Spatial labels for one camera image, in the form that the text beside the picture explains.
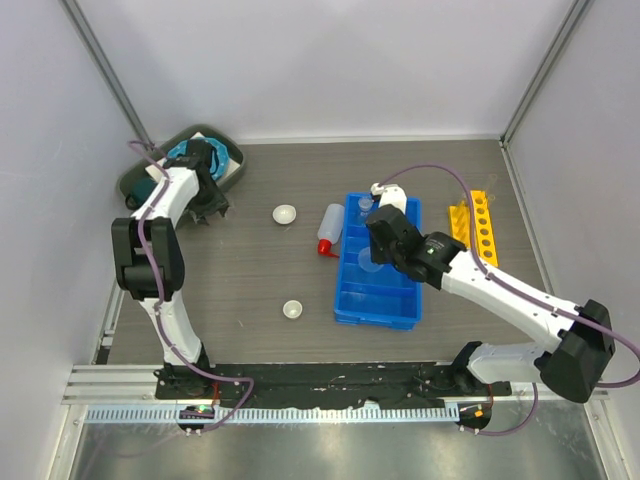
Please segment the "blue divided plastic bin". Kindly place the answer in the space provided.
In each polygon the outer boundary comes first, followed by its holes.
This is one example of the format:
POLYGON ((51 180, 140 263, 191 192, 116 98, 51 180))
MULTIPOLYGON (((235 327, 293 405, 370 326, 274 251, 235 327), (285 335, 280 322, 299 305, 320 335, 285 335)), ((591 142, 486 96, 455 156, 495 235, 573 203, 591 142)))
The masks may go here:
POLYGON ((370 248, 365 224, 356 224, 358 200, 368 196, 351 192, 345 200, 334 317, 340 324, 370 325, 410 331, 422 319, 422 286, 385 264, 376 273, 358 265, 358 254, 370 248))

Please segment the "white squeeze bottle red cap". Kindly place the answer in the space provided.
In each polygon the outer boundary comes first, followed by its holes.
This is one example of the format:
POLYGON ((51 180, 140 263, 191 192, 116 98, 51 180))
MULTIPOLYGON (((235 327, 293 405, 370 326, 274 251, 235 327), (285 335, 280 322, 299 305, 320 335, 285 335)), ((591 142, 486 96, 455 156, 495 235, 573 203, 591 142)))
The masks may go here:
POLYGON ((317 253, 321 256, 337 258, 332 251, 341 237, 345 208, 341 204, 330 204, 324 213, 317 232, 317 253))

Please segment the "yellow test tube rack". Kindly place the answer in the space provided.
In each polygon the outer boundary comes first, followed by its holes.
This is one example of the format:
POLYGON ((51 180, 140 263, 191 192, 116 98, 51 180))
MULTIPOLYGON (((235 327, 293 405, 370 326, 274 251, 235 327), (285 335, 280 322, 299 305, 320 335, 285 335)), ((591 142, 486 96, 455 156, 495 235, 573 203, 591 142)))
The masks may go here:
POLYGON ((471 247, 471 231, 474 231, 476 249, 479 257, 494 267, 499 266, 495 235, 491 219, 490 206, 486 204, 483 190, 472 190, 473 209, 448 207, 450 235, 471 247))

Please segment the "thin clear test tube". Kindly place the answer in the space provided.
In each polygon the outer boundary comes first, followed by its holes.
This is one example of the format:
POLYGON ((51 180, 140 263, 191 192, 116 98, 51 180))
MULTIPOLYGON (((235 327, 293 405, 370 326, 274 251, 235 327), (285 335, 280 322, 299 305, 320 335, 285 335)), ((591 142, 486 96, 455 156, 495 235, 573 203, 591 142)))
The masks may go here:
POLYGON ((497 181, 498 181, 498 175, 495 173, 492 173, 488 176, 486 182, 484 183, 483 191, 485 193, 486 204, 488 206, 490 206, 496 199, 495 186, 497 181))

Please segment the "clear glass beaker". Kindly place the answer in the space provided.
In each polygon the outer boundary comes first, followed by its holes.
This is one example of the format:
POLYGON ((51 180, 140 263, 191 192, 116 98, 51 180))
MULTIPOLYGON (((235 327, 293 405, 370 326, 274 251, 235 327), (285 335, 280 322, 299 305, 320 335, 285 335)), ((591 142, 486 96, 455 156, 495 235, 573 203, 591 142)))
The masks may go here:
POLYGON ((230 206, 221 207, 220 209, 217 210, 217 214, 223 220, 228 220, 231 215, 231 207, 230 206))

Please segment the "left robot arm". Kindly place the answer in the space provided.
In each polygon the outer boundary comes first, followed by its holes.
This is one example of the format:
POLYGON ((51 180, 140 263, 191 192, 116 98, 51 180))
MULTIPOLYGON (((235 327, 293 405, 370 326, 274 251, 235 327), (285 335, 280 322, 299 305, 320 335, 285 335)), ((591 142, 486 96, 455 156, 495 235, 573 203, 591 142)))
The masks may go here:
POLYGON ((116 281, 144 309, 159 337, 164 364, 158 380, 200 399, 225 379, 212 372, 186 311, 186 267, 176 225, 185 213, 199 219, 226 214, 229 202, 210 172, 215 150, 202 138, 189 139, 182 155, 160 164, 147 153, 158 151, 156 146, 140 140, 128 146, 159 171, 160 180, 134 213, 111 225, 116 281))

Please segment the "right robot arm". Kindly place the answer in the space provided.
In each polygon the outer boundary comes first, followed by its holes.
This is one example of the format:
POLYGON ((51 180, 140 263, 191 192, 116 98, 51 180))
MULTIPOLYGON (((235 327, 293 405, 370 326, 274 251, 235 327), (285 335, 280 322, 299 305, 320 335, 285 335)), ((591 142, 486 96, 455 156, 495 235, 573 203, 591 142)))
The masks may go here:
POLYGON ((576 305, 533 288, 477 260, 443 232, 421 234, 392 205, 375 210, 365 225, 373 262, 465 298, 529 337, 525 344, 468 343, 451 371, 457 391, 472 395, 496 382, 540 382, 574 403, 590 399, 615 352, 604 333, 611 325, 604 305, 576 305))

